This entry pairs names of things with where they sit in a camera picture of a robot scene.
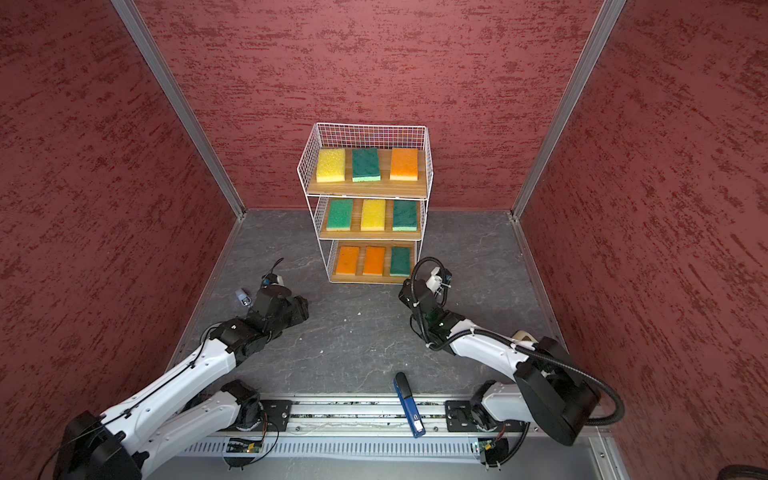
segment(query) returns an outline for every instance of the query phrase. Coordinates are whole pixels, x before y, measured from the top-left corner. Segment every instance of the wooden shelf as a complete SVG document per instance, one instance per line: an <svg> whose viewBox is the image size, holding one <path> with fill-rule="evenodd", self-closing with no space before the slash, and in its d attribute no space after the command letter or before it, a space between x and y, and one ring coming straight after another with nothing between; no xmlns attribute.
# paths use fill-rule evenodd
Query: wooden shelf
<svg viewBox="0 0 768 480"><path fill-rule="evenodd" d="M411 249L411 268L416 265L416 243L402 241L374 241L374 240L339 240L337 249L341 247L360 247L360 255L357 257L357 271L355 275L336 275L336 264L339 262L339 255L336 255L336 261L333 263L333 273L331 273L331 282L341 283L391 283L401 284L407 276L389 276L389 262L392 260L392 247L408 247ZM366 247L384 247L384 275L370 276L362 274L362 266L366 262Z"/></svg>
<svg viewBox="0 0 768 480"><path fill-rule="evenodd" d="M389 169L392 165L392 149L380 148L379 170L382 179L376 182L352 181L352 149L346 149L346 179L343 182L317 183L316 173L306 188L306 193L314 197L378 197L402 198L403 200L426 200L427 167L424 151L419 150L419 179L417 181L390 180Z"/></svg>
<svg viewBox="0 0 768 480"><path fill-rule="evenodd" d="M395 208L394 200L386 201L386 213L384 216L383 232L362 232L360 231L360 217L362 216L362 198L354 199L352 206L352 225L348 232L329 232L326 230L328 224L328 212L330 205L326 208L325 218L323 218L323 228L320 230L320 239L322 240L421 240L422 239L422 209L421 205L416 205L416 231L415 232L395 232L392 231L392 211Z"/></svg>

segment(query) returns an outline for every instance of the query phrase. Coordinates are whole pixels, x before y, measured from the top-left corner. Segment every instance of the aluminum frame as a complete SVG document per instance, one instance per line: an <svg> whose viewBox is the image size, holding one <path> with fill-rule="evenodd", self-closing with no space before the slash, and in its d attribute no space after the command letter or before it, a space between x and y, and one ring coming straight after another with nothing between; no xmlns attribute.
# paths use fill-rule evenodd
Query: aluminum frame
<svg viewBox="0 0 768 480"><path fill-rule="evenodd" d="M603 51L605 42L611 35L611 30L616 25L625 2L626 0L605 0L600 8L587 42L584 44L584 49L581 51L581 55L576 62L576 68L574 68L571 79L565 88L563 98L560 100L558 109L554 113L547 134L541 144L541 149L536 155L531 165L531 170L528 172L528 176L525 178L525 182L520 189L520 194L515 200L515 205L512 207L512 216L515 219L521 219L525 206L528 205L528 201L531 199L536 184L541 178L547 162L549 162L552 151L557 145L565 125L568 123L568 119L571 117L571 113L581 96L581 92L584 90L584 86L587 84L595 64L598 62L600 53Z"/></svg>
<svg viewBox="0 0 768 480"><path fill-rule="evenodd" d="M147 24L144 23L144 19L141 17L136 4L133 3L133 0L111 0L111 2L115 10L118 11L120 19L134 39L134 43L139 48L147 65L149 65L150 70L152 70L154 77L163 89L170 105L176 111L181 124L187 130L210 174L213 175L214 180L221 189L221 193L226 197L227 203L229 203L237 218L242 220L246 212L243 201L240 199L240 195L237 194L237 190L235 190L227 172L221 165L221 161L218 155L216 155L214 147L208 141L208 137L206 137L205 131L197 120L192 107L189 105L186 97L184 97L181 88L179 88L179 84L171 73L168 63L163 59L163 55L154 42L152 34L149 32Z"/></svg>
<svg viewBox="0 0 768 480"><path fill-rule="evenodd" d="M269 400L291 400L293 402L288 418L286 436L312 437L405 437L413 434L406 414L397 396L337 394L262 394ZM448 400L470 400L471 396L415 396L422 422L430 435L444 438L472 438L483 436L478 432L449 432L445 421L445 402ZM242 432L221 430L209 437L242 436ZM515 437L516 432L505 434ZM528 432L531 437L546 437L535 423ZM595 427L584 427L580 436L585 438L610 435Z"/></svg>

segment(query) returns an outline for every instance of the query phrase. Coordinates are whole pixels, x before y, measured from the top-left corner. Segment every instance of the shelf unit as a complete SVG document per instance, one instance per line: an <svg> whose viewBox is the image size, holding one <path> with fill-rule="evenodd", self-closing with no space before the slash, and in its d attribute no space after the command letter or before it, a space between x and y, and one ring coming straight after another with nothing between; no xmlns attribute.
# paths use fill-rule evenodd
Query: shelf unit
<svg viewBox="0 0 768 480"><path fill-rule="evenodd" d="M315 169L320 148L345 148L346 180L318 183ZM378 148L379 169L382 179L375 182L352 182L352 149ZM419 179L417 181L390 180L389 168L393 148L415 148L419 151ZM328 281L340 283L402 283L404 277L389 276L389 248L411 248L411 265L419 259L426 229L429 195L432 192L432 152L427 127L399 125L355 125L317 123L296 169L304 189L306 205L315 227L315 235L328 274ZM328 204L332 198L353 198L352 229L348 232L326 230ZM383 232L360 231L362 199L387 200L386 225ZM419 203L416 232L392 231L394 200ZM360 247L358 273L362 272L365 247L386 247L383 276L336 275L336 258L340 247Z"/></svg>

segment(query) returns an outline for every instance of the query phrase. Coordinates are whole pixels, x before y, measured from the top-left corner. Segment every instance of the gray floor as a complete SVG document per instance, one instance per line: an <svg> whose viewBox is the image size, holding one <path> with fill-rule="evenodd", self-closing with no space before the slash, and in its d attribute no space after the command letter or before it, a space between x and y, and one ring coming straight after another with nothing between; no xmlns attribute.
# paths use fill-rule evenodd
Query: gray floor
<svg viewBox="0 0 768 480"><path fill-rule="evenodd" d="M524 329L550 336L503 212L430 212L422 256L439 258L454 280L446 308L508 336ZM261 392L392 393L403 371L415 393L469 394L485 380L505 380L474 360L431 352L411 331L397 300L400 286L330 283L307 212L252 210L227 258L204 314L190 325L187 355L211 323L243 315L234 296L276 269L310 303L310 318L287 329L230 375Z"/></svg>

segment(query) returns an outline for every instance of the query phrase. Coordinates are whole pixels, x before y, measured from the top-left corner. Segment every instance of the red textured wall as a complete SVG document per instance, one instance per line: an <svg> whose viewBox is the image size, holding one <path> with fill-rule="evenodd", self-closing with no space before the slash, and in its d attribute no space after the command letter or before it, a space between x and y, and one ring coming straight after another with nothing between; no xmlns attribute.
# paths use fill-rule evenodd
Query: red textured wall
<svg viewBox="0 0 768 480"><path fill-rule="evenodd" d="M0 471L34 478L164 371L233 214L109 1L0 31Z"/></svg>
<svg viewBox="0 0 768 480"><path fill-rule="evenodd" d="M768 4L629 2L523 227L633 479L768 467Z"/></svg>
<svg viewBox="0 0 768 480"><path fill-rule="evenodd" d="M601 0L137 0L248 207L303 207L317 121L424 124L430 207L512 206Z"/></svg>

